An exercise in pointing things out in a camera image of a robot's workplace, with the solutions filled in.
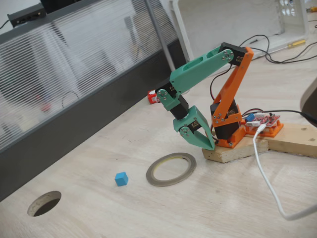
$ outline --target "red circuit board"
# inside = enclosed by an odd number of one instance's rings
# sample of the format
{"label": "red circuit board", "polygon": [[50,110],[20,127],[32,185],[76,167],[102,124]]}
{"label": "red circuit board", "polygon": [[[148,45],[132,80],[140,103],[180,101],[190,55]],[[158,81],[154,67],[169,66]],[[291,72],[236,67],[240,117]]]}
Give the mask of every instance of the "red circuit board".
{"label": "red circuit board", "polygon": [[276,115],[257,115],[254,114],[255,118],[252,121],[259,121],[261,124],[266,124],[267,127],[272,127],[277,120],[279,120],[279,118],[281,116],[276,116]]}

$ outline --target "blue component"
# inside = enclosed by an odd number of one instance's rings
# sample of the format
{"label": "blue component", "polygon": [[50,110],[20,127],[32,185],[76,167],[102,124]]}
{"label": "blue component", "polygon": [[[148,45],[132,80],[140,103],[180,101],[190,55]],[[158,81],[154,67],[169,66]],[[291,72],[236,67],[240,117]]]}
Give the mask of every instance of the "blue component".
{"label": "blue component", "polygon": [[246,122],[248,122],[248,121],[253,121],[254,118],[255,118],[254,114],[251,113],[251,114],[249,114],[249,115],[247,116],[247,118],[245,118],[245,120],[246,120]]}
{"label": "blue component", "polygon": [[122,172],[122,173],[116,174],[114,180],[118,186],[124,186],[128,184],[129,178],[125,172]]}

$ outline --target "white cable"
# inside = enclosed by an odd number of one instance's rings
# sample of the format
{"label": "white cable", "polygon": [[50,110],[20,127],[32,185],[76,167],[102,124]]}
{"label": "white cable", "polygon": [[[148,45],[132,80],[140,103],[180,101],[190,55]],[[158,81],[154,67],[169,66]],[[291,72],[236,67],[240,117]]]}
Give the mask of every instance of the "white cable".
{"label": "white cable", "polygon": [[259,160],[259,155],[258,155],[258,150],[257,150],[257,144],[256,144],[256,137],[258,136],[258,134],[260,134],[260,132],[262,132],[264,129],[265,129],[266,125],[265,124],[262,124],[259,126],[256,134],[254,135],[253,137],[253,146],[254,146],[254,152],[255,152],[255,155],[256,155],[256,159],[257,159],[257,163],[258,163],[258,166],[259,166],[259,169],[260,169],[260,172],[269,188],[269,190],[271,191],[271,193],[273,194],[273,197],[276,201],[276,204],[277,204],[277,207],[278,207],[278,211],[279,213],[282,215],[283,218],[285,218],[287,221],[294,221],[294,220],[297,220],[299,218],[303,218],[303,217],[306,217],[314,212],[317,212],[317,204],[301,211],[301,212],[298,212],[298,213],[295,213],[295,214],[292,214],[292,215],[287,215],[285,212],[284,212],[284,209],[282,207],[282,204],[276,194],[276,192],[274,191],[272,185],[270,184],[270,182],[268,181],[263,169],[262,169],[262,166],[260,164],[260,160]]}

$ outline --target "hole in desk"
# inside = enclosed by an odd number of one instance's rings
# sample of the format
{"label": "hole in desk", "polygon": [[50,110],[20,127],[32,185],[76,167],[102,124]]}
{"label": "hole in desk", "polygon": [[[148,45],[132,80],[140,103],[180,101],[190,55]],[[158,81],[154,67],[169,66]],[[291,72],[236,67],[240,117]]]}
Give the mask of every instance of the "hole in desk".
{"label": "hole in desk", "polygon": [[60,201],[61,193],[59,191],[52,191],[43,194],[37,198],[28,209],[30,217],[38,217],[52,210]]}

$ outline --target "wooden desk surface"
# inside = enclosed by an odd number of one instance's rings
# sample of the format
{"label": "wooden desk surface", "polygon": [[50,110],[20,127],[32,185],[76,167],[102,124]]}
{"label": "wooden desk surface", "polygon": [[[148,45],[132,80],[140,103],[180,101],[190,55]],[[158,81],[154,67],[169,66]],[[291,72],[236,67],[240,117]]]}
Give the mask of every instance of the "wooden desk surface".
{"label": "wooden desk surface", "polygon": [[[309,42],[313,42],[316,22],[309,24]],[[287,59],[303,48],[285,49],[273,57]],[[316,54],[315,46],[304,57]],[[317,76],[316,65],[317,59],[283,65],[254,60],[236,95],[241,111],[298,110],[301,95]],[[227,76],[215,82],[214,93]],[[210,82],[211,78],[205,80],[184,96],[209,123]],[[297,114],[281,115],[284,122],[307,123]],[[149,105],[144,98],[1,202],[0,237],[317,237],[317,214],[294,222],[280,216],[254,157],[227,164],[208,161],[200,148],[173,130],[172,120],[162,105]],[[170,187],[150,185],[145,177],[149,166],[175,152],[196,158],[194,173]],[[316,159],[269,151],[260,160],[287,213],[317,202]],[[177,173],[180,167],[169,173]],[[122,171],[127,172],[129,183],[117,187],[114,177]],[[57,206],[41,216],[28,216],[30,204],[53,190],[62,194]]]}

